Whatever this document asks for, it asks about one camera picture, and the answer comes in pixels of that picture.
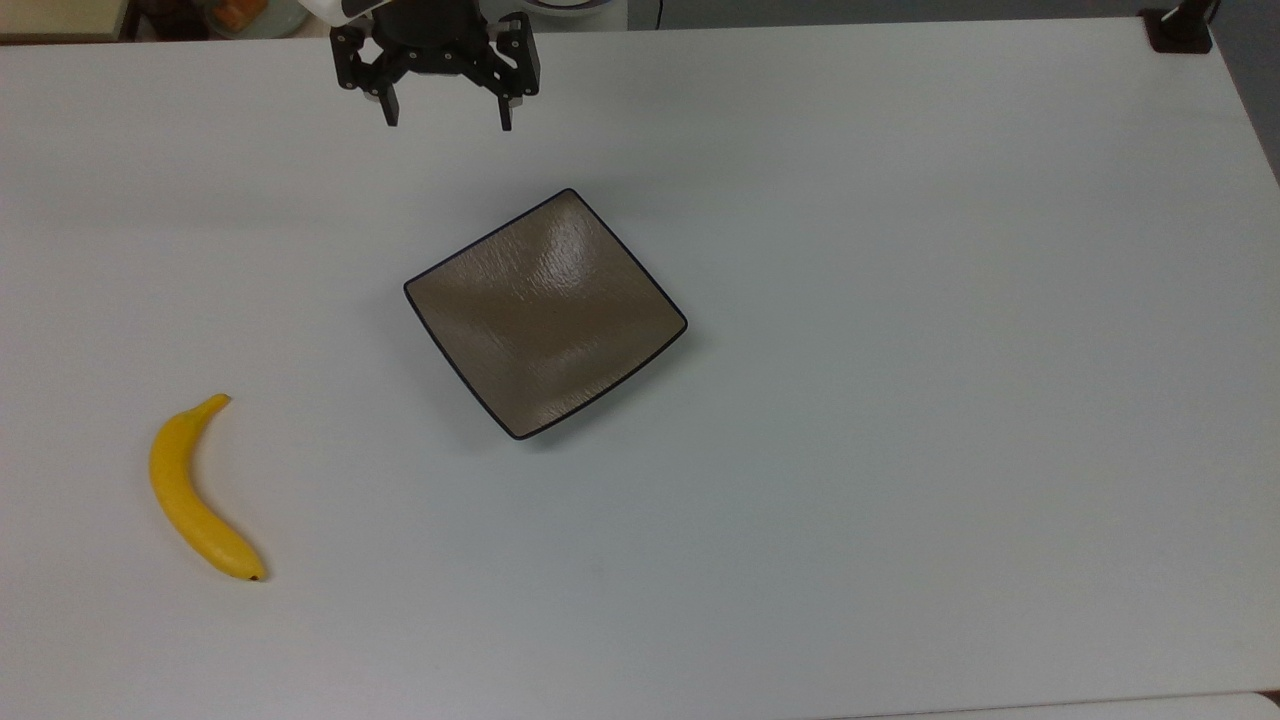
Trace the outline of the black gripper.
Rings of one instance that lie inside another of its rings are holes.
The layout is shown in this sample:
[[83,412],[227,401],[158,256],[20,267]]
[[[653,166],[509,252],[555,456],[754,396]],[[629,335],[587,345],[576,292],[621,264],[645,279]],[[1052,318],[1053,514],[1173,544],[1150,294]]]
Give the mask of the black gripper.
[[[358,90],[397,127],[402,74],[458,74],[486,88],[498,101],[500,128],[513,128],[513,110],[540,91],[541,65],[529,14],[513,12],[497,22],[476,1],[388,1],[372,9],[372,22],[330,29],[338,85]],[[380,50],[371,61],[362,50]]]

